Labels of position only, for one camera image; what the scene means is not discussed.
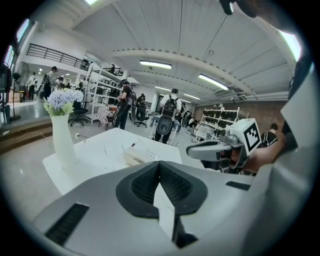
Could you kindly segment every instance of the railing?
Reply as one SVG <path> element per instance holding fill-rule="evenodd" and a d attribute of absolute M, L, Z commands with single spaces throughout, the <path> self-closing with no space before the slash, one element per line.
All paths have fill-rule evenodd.
<path fill-rule="evenodd" d="M 104 68 L 105 71 L 115 75 L 116 77 L 122 77 L 124 75 L 124 70 L 122 68 Z"/>
<path fill-rule="evenodd" d="M 30 43 L 26 55 L 64 63 L 85 71 L 88 71 L 90 65 L 88 61 L 34 43 Z"/>

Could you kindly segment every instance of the black backpack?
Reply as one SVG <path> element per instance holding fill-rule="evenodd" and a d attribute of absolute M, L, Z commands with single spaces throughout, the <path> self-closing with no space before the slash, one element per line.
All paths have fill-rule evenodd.
<path fill-rule="evenodd" d="M 171 98 L 171 95 L 169 95 L 169 98 L 166 103 L 164 104 L 162 115 L 173 118 L 176 114 L 177 110 L 177 100 L 179 99 L 178 97 L 176 99 Z"/>
<path fill-rule="evenodd" d="M 132 88 L 132 86 L 130 84 L 126 84 L 125 86 L 129 86 L 129 88 L 131 89 L 131 92 L 129 94 L 127 94 L 125 97 L 126 103 L 130 107 L 135 106 L 136 100 L 137 100 L 136 93 L 134 92 L 134 89 Z"/>

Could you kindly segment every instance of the ceiling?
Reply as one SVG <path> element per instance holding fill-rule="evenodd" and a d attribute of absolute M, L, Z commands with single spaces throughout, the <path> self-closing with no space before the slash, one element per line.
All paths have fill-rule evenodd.
<path fill-rule="evenodd" d="M 227 16 L 217 0 L 99 0 L 92 6 L 85 0 L 58 0 L 53 4 L 59 5 L 60 16 L 68 15 L 65 20 L 52 16 L 47 23 L 75 37 L 85 35 L 86 42 L 94 41 L 103 49 L 108 62 L 129 70 L 144 86 L 177 88 L 180 95 L 200 98 L 185 98 L 197 105 L 217 102 L 215 93 L 220 90 L 198 78 L 200 74 L 228 86 L 234 94 L 288 90 L 294 58 L 288 55 L 285 41 L 275 29 L 262 29 L 265 24 L 240 11 Z M 172 69 L 150 69 L 140 60 L 171 64 Z"/>
<path fill-rule="evenodd" d="M 51 66 L 30 64 L 30 63 L 28 63 L 28 66 L 29 66 L 29 73 L 35 72 L 36 74 L 38 74 L 39 72 L 41 72 L 41 74 L 43 75 L 45 75 L 46 73 L 49 73 L 52 68 Z M 63 70 L 61 68 L 58 68 L 58 72 L 54 73 L 54 75 L 56 77 L 63 76 L 64 78 L 68 78 L 72 80 L 76 80 L 77 78 L 77 73 L 74 73 L 68 70 Z"/>

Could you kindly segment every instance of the gray floor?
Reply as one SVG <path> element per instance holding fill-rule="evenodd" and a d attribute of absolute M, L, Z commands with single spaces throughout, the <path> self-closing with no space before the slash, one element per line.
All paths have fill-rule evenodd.
<path fill-rule="evenodd" d="M 26 125 L 28 123 L 32 123 L 37 119 L 38 121 L 49 119 L 49 113 L 44 108 L 44 101 L 38 100 L 37 97 L 34 98 L 34 101 L 26 100 L 22 103 L 10 104 L 10 116 L 14 116 L 14 112 L 16 116 L 21 116 L 21 118 L 12 121 L 11 123 L 4 126 L 6 129 L 10 129 L 16 126 Z"/>
<path fill-rule="evenodd" d="M 105 128 L 84 123 L 84 127 L 69 128 L 73 143 L 84 140 L 84 137 L 75 138 L 75 133 L 85 137 L 92 137 L 103 133 Z M 125 130 L 149 138 L 151 127 L 137 127 L 127 120 Z M 176 135 L 181 160 L 184 165 L 203 168 L 199 160 L 187 156 L 186 148 L 192 145 L 192 136 L 182 128 Z M 58 199 L 61 194 L 51 181 L 42 163 L 45 157 L 55 153 L 52 137 L 44 138 L 0 156 L 2 170 L 2 184 L 7 191 L 12 207 L 26 220 L 32 221 L 47 205 Z"/>

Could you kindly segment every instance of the window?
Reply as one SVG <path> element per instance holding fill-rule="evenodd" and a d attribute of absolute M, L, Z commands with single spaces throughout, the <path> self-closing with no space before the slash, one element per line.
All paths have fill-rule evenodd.
<path fill-rule="evenodd" d="M 16 38 L 18 39 L 18 42 L 20 42 L 21 38 L 26 32 L 28 25 L 29 25 L 29 20 L 26 19 L 24 23 L 21 25 L 21 27 L 18 29 L 18 31 L 16 32 Z"/>
<path fill-rule="evenodd" d="M 14 58 L 14 55 L 15 55 L 14 50 L 13 50 L 12 46 L 10 45 L 8 47 L 8 51 L 6 52 L 6 55 L 4 58 L 4 65 L 6 65 L 9 69 L 11 68 L 11 63 Z"/>

